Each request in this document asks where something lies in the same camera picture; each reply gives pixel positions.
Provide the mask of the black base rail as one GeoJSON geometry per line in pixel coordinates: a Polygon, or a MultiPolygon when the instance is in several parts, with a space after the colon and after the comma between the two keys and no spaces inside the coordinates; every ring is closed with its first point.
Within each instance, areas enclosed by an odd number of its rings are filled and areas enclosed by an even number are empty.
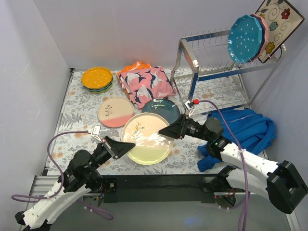
{"type": "Polygon", "coordinates": [[[201,202],[214,203],[214,191],[207,183],[216,174],[184,175],[109,175],[103,177],[102,191],[83,196],[84,202],[94,206],[124,202],[201,202]]]}

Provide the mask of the orange cloth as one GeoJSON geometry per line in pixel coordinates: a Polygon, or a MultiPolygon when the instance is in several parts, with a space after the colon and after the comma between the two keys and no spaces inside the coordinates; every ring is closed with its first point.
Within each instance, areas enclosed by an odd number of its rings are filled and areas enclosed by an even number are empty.
{"type": "Polygon", "coordinates": [[[126,66],[122,71],[117,73],[117,77],[120,77],[120,75],[123,72],[128,72],[128,71],[134,71],[134,70],[140,70],[140,69],[145,69],[145,68],[151,68],[150,64],[145,64],[142,61],[136,61],[133,65],[128,65],[126,66]]]}

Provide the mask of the blue cloth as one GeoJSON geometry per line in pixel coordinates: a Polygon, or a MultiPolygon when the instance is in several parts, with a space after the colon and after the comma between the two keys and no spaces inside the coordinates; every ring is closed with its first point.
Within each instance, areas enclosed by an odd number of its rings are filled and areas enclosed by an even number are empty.
{"type": "Polygon", "coordinates": [[[256,155],[270,147],[276,138],[274,122],[252,109],[230,109],[222,111],[222,114],[211,113],[208,117],[221,122],[225,138],[235,142],[233,133],[243,149],[256,155]]]}

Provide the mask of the dark teal plate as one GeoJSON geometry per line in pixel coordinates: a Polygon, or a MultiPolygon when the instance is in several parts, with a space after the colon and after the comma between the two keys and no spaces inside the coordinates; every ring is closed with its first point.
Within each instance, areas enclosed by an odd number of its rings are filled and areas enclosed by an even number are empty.
{"type": "Polygon", "coordinates": [[[144,105],[141,112],[157,114],[169,124],[174,123],[180,117],[178,106],[169,99],[153,99],[144,105]]]}

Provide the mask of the floral table mat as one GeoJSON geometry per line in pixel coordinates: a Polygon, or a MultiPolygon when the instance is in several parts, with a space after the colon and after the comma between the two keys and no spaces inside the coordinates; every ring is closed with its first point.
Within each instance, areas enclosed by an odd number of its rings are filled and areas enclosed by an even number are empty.
{"type": "MultiPolygon", "coordinates": [[[[99,124],[98,109],[101,104],[112,97],[125,97],[124,90],[117,80],[105,93],[94,94],[81,85],[82,72],[75,72],[68,87],[68,92],[62,107],[59,122],[59,137],[51,146],[52,160],[46,165],[48,176],[58,176],[64,171],[78,150],[92,152],[97,146],[97,140],[86,134],[86,130],[99,124]]],[[[207,112],[218,107],[213,101],[201,99],[196,107],[193,118],[204,123],[207,112]]],[[[202,154],[205,141],[185,137],[174,140],[169,155],[160,163],[141,165],[129,157],[107,161],[98,171],[103,175],[170,175],[198,174],[198,162],[204,161],[207,173],[217,173],[224,163],[212,161],[202,154]]]]}

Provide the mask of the steel dish rack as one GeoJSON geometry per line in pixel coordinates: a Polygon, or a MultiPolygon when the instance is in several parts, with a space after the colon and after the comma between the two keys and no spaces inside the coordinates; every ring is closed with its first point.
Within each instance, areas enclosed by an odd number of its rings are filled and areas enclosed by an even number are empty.
{"type": "Polygon", "coordinates": [[[193,99],[213,101],[221,110],[251,107],[286,55],[286,46],[248,63],[236,63],[228,53],[229,30],[214,30],[182,37],[170,80],[181,103],[193,99]],[[254,94],[248,93],[243,78],[265,74],[254,94]]]}

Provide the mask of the blue polka dot plate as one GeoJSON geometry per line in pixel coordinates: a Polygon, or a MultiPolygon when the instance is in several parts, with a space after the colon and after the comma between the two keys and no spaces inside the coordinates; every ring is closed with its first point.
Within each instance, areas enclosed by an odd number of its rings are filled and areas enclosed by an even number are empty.
{"type": "Polygon", "coordinates": [[[112,86],[113,82],[111,81],[109,84],[107,84],[105,87],[103,88],[100,88],[100,89],[90,89],[90,88],[87,88],[87,87],[83,87],[84,89],[90,91],[90,92],[101,92],[101,91],[106,91],[108,90],[111,86],[112,86]]]}

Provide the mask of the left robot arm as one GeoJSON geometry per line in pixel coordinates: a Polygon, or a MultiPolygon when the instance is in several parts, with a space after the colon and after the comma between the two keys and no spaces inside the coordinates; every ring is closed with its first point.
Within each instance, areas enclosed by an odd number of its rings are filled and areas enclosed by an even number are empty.
{"type": "Polygon", "coordinates": [[[89,192],[99,192],[104,181],[97,169],[109,159],[119,159],[135,147],[133,142],[115,141],[108,136],[93,153],[79,150],[53,187],[33,207],[15,214],[25,231],[48,231],[59,215],[89,192]]]}

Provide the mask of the pink bird print cloth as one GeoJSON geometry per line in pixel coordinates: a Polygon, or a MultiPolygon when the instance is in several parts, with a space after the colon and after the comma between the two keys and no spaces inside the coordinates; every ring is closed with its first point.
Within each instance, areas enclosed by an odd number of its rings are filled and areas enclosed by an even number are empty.
{"type": "Polygon", "coordinates": [[[123,72],[119,74],[119,80],[138,109],[153,99],[175,95],[169,78],[160,66],[123,72]]]}

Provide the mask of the yellow polka dot plate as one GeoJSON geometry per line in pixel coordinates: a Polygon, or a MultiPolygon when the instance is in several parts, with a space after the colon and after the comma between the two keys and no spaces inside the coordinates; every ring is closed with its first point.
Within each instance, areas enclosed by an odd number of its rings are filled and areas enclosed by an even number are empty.
{"type": "Polygon", "coordinates": [[[113,80],[111,71],[105,67],[94,67],[82,74],[81,83],[88,89],[98,90],[106,87],[113,80]]]}

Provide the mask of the light blue plate in rack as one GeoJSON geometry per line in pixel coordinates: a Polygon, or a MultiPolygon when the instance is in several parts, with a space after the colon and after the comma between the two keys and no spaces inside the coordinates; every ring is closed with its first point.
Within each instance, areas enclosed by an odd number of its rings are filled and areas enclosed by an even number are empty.
{"type": "Polygon", "coordinates": [[[263,30],[259,21],[250,15],[239,17],[228,35],[228,53],[238,64],[252,61],[258,54],[263,40],[263,30]]]}

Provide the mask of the pink plate in rack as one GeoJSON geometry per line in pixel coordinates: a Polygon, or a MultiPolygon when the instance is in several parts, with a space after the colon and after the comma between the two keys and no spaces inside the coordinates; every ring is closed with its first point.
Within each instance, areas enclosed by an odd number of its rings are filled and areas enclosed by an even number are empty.
{"type": "Polygon", "coordinates": [[[259,21],[259,23],[262,27],[262,32],[263,32],[263,39],[262,39],[261,47],[260,47],[258,53],[255,56],[256,58],[258,58],[262,54],[262,52],[265,50],[265,47],[267,45],[267,42],[268,42],[268,39],[269,39],[269,28],[268,28],[266,20],[263,17],[256,15],[254,13],[250,14],[250,16],[256,18],[259,21]]]}

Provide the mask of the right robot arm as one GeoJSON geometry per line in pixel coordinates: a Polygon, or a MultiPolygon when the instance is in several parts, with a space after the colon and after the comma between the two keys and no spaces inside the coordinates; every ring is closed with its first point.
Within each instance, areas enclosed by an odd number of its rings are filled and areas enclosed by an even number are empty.
{"type": "Polygon", "coordinates": [[[225,166],[210,182],[200,185],[213,192],[243,189],[268,199],[285,214],[291,214],[308,193],[308,187],[294,164],[278,163],[261,158],[239,147],[223,136],[221,122],[211,117],[203,125],[181,114],[176,122],[159,130],[159,134],[173,139],[185,136],[207,142],[210,156],[225,166]]]}

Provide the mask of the cream and pink plate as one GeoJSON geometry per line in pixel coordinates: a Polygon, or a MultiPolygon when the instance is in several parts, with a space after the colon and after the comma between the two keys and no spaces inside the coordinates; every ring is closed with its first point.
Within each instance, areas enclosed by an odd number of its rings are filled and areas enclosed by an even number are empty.
{"type": "Polygon", "coordinates": [[[133,104],[123,97],[112,97],[105,100],[98,110],[99,121],[109,128],[122,127],[133,116],[133,104]]]}

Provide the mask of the cream rimmed plate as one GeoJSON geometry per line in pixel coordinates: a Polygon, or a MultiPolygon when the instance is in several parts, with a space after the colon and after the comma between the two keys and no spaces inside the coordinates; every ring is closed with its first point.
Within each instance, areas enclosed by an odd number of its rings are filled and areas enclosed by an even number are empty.
{"type": "Polygon", "coordinates": [[[135,144],[127,156],[141,165],[154,165],[163,161],[169,155],[174,141],[158,133],[167,126],[169,123],[154,113],[133,116],[125,124],[121,137],[123,142],[135,144]]]}

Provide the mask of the green polka dot plate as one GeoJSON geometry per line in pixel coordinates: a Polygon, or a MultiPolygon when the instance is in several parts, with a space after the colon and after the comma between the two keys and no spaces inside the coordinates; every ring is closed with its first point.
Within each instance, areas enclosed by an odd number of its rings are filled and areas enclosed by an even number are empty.
{"type": "Polygon", "coordinates": [[[108,91],[111,87],[112,87],[112,84],[106,86],[105,88],[97,89],[97,90],[89,89],[89,88],[86,88],[86,87],[83,87],[83,88],[84,88],[85,90],[89,91],[90,93],[99,94],[99,93],[103,93],[103,92],[108,91]]]}

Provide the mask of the square floral plate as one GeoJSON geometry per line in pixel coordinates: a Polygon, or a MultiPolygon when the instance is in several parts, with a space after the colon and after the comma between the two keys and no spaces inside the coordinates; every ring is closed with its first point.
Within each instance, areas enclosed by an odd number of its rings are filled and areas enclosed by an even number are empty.
{"type": "Polygon", "coordinates": [[[288,0],[265,0],[256,11],[265,19],[269,38],[259,60],[265,63],[304,22],[305,18],[288,0]]]}

